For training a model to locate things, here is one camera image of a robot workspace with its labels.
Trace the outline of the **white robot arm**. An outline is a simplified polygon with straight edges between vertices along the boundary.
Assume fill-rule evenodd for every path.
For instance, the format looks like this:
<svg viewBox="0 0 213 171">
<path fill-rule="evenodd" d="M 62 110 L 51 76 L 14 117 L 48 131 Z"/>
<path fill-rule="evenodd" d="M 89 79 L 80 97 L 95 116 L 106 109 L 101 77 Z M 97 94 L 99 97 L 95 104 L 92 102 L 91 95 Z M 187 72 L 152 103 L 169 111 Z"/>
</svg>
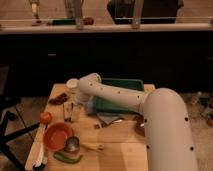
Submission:
<svg viewBox="0 0 213 171">
<path fill-rule="evenodd" d="M 75 102 L 85 104 L 91 96 L 144 116 L 149 171 L 199 171 L 188 111 L 177 92 L 109 86 L 99 74 L 91 73 L 78 80 Z"/>
</svg>

